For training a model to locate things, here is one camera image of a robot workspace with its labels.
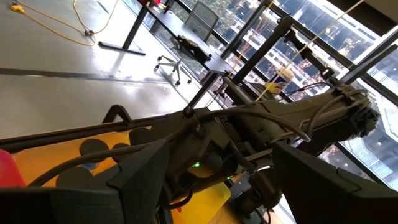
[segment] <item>mesh chair back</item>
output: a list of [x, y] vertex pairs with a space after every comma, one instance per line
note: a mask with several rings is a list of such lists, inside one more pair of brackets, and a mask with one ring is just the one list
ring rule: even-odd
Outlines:
[[217, 21], [217, 14], [198, 1], [185, 21], [185, 25], [206, 42]]

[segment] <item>office chair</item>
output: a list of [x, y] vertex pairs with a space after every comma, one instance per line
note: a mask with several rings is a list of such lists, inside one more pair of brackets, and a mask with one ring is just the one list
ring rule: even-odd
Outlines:
[[[192, 30], [197, 36], [199, 36], [201, 40], [206, 42], [211, 32], [213, 31], [217, 21], [218, 21], [217, 14], [213, 12], [211, 9], [209, 9], [202, 2], [198, 1], [195, 7], [193, 8], [192, 12], [189, 14], [188, 19], [185, 21], [184, 25], [188, 27], [190, 30]], [[155, 66], [154, 70], [156, 71], [160, 65], [173, 67], [173, 73], [177, 72], [178, 75], [178, 80], [175, 84], [179, 85], [181, 84], [180, 70], [181, 70], [181, 61], [183, 55], [186, 55], [194, 60], [196, 60], [196, 58], [193, 57], [192, 54], [190, 54], [187, 49], [178, 44], [178, 42], [176, 42], [174, 38], [172, 38], [172, 42], [175, 45], [172, 49], [178, 49], [178, 51], [182, 53], [180, 55], [181, 58], [178, 61], [174, 61], [164, 55], [159, 56], [157, 58], [158, 64]], [[160, 62], [162, 58], [166, 59], [168, 62]]]

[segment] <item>chair base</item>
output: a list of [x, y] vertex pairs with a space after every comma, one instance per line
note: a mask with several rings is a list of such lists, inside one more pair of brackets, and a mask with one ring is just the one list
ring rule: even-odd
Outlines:
[[[160, 62], [163, 58], [166, 59], [166, 61], [168, 61], [168, 62]], [[180, 77], [180, 71], [182, 69], [182, 66], [181, 66], [182, 60], [181, 59], [178, 62], [176, 62], [176, 61], [162, 55], [157, 58], [157, 61], [158, 61], [158, 64], [155, 66], [154, 71], [156, 71], [161, 65], [173, 67], [172, 73], [177, 72], [177, 76], [178, 76], [178, 80], [175, 82], [175, 85], [178, 86], [179, 84], [181, 84], [181, 77]], [[192, 82], [192, 78], [190, 78], [188, 80], [188, 84], [191, 82]]]

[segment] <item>desk leg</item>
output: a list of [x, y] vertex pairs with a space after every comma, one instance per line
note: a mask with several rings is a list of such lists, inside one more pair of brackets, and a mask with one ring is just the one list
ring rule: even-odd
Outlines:
[[218, 74], [216, 73], [211, 73], [210, 75], [207, 75], [207, 79], [203, 83], [202, 87], [200, 88], [199, 92], [193, 97], [191, 102], [189, 102], [187, 107], [193, 108], [203, 97], [203, 95], [210, 89], [212, 84], [217, 80]]
[[145, 18], [146, 14], [147, 14], [147, 9], [146, 9], [146, 7], [143, 6], [141, 8], [141, 10], [139, 11], [137, 19], [134, 22], [134, 25], [132, 25], [130, 33], [127, 36], [126, 40], [124, 41], [124, 44], [123, 44], [122, 47], [119, 47], [119, 46], [114, 45], [114, 44], [105, 43], [105, 42], [102, 42], [102, 41], [99, 41], [98, 45], [100, 47], [107, 47], [107, 48], [111, 48], [111, 49], [114, 49], [114, 50], [121, 50], [121, 51], [129, 52], [129, 53], [132, 53], [132, 54], [145, 55], [145, 53], [141, 50], [140, 47], [137, 46], [137, 48], [138, 48], [137, 50], [129, 50], [129, 47], [130, 47], [130, 45], [132, 43], [132, 40], [134, 39], [134, 37], [137, 34], [139, 26], [144, 21], [144, 18]]

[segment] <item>concrete floor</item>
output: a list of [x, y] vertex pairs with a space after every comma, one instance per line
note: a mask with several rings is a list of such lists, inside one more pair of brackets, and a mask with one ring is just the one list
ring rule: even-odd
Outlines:
[[[23, 2], [80, 27], [72, 1]], [[110, 12], [114, 2], [101, 2]], [[93, 30], [102, 28], [109, 16], [96, 1], [81, 0], [77, 7]], [[57, 31], [85, 41], [74, 30], [26, 11]], [[140, 27], [134, 39], [147, 53], [143, 57], [66, 41], [9, 10], [8, 1], [0, 1], [0, 20], [1, 139], [98, 124], [113, 104], [125, 106], [133, 119], [171, 113], [183, 109], [198, 90], [197, 83], [187, 85], [185, 80], [175, 88], [159, 72], [153, 72], [159, 54], [171, 55], [145, 27]], [[120, 0], [108, 28], [96, 35], [97, 40], [123, 44], [134, 20], [135, 16]], [[2, 73], [7, 69], [58, 72], [58, 76], [79, 73], [83, 78], [85, 74], [116, 77], [125, 82], [32, 77], [29, 72]], [[209, 98], [206, 95], [198, 106], [204, 106]]]

